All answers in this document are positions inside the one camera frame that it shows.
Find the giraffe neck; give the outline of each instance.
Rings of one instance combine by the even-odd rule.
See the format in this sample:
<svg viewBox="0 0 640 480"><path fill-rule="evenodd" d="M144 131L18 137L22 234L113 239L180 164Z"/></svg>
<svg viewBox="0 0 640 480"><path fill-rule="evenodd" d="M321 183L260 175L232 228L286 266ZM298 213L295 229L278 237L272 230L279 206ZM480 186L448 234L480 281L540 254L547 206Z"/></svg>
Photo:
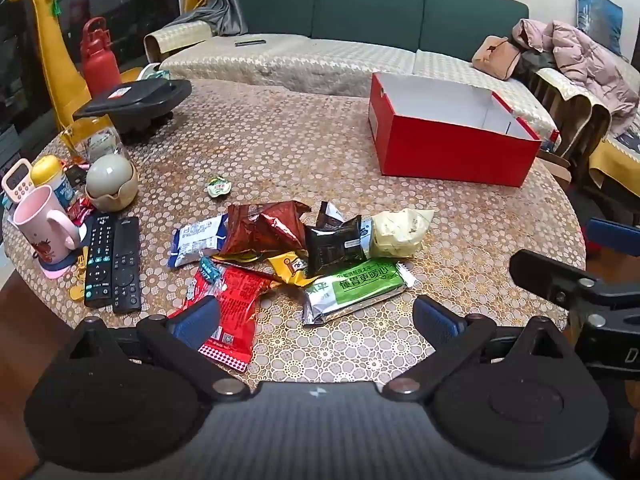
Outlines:
<svg viewBox="0 0 640 480"><path fill-rule="evenodd" d="M58 123L71 124L71 112L64 110L86 91L86 82L76 70L62 38L58 17L51 12L53 0L33 0L38 29L38 48L42 71Z"/></svg>

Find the metal bolt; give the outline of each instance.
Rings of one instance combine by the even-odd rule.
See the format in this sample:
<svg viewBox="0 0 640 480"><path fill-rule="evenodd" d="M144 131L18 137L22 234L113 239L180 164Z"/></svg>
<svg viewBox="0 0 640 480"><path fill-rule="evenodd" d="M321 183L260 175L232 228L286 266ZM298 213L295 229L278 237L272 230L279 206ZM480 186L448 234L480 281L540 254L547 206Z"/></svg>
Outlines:
<svg viewBox="0 0 640 480"><path fill-rule="evenodd" d="M244 390L244 383L233 377L219 379L213 383L213 389L220 395L237 395Z"/></svg>
<svg viewBox="0 0 640 480"><path fill-rule="evenodd" d="M587 318L587 322L596 328L600 328L601 326L604 326L607 321L600 315L600 314L591 314L588 318Z"/></svg>
<svg viewBox="0 0 640 480"><path fill-rule="evenodd" d="M590 280L589 278L580 278L578 280L578 283L580 283L582 286L586 286L587 288L596 284L596 282Z"/></svg>
<svg viewBox="0 0 640 480"><path fill-rule="evenodd" d="M389 383L389 387L397 394L412 394L420 389L420 383L411 377L398 377Z"/></svg>

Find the blue pillow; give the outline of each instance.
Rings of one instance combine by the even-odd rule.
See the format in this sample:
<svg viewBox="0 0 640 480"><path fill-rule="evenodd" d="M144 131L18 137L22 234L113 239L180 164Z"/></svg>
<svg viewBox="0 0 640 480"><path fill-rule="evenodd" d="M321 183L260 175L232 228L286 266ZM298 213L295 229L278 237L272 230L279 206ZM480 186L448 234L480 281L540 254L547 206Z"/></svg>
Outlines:
<svg viewBox="0 0 640 480"><path fill-rule="evenodd" d="M578 28L614 54L620 52L622 7L610 0L577 0Z"/></svg>

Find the pink mug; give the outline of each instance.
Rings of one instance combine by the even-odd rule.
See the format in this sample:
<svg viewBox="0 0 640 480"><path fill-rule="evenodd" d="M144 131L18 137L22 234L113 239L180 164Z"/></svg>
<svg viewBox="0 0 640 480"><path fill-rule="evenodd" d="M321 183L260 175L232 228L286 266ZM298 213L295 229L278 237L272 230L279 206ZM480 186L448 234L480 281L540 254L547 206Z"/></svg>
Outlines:
<svg viewBox="0 0 640 480"><path fill-rule="evenodd" d="M59 263L80 246L80 231L47 184L20 200L14 223L45 263Z"/></svg>

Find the remote control button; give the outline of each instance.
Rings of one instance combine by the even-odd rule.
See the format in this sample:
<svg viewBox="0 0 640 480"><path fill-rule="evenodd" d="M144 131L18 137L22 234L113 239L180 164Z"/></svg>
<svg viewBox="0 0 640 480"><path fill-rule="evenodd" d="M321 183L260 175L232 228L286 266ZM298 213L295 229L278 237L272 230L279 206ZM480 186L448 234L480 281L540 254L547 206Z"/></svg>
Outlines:
<svg viewBox="0 0 640 480"><path fill-rule="evenodd" d="M129 269L122 269L116 274L114 281L116 285L127 286L133 281L133 272Z"/></svg>

